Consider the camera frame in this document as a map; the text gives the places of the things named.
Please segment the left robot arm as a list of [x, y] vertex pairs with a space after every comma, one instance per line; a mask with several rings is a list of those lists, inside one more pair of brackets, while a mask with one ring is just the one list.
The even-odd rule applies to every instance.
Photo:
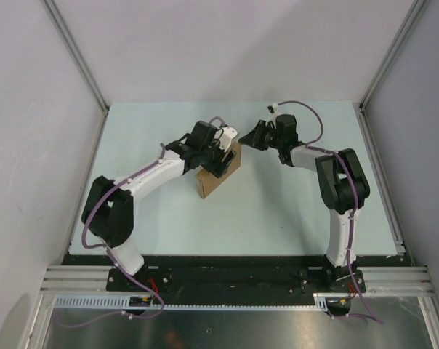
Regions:
[[105, 248], [122, 269], [123, 283], [131, 290], [142, 289], [148, 281], [142, 269], [145, 261], [131, 235], [134, 206], [138, 200], [174, 178], [202, 168], [216, 178], [224, 177], [235, 159], [233, 150], [238, 131], [222, 122], [198, 121], [191, 132], [166, 145], [152, 162], [117, 179], [96, 178], [87, 196], [81, 221], [86, 249]]

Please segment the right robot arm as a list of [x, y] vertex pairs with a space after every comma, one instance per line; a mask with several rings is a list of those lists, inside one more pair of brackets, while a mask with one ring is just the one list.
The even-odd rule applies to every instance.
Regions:
[[330, 213], [322, 282], [329, 291], [340, 291], [355, 272], [355, 226], [371, 192], [356, 152], [352, 148], [330, 151], [303, 143], [297, 134], [297, 120], [290, 114], [281, 114], [271, 122], [260, 120], [239, 143], [260, 151], [273, 148], [282, 164], [317, 174], [320, 195]]

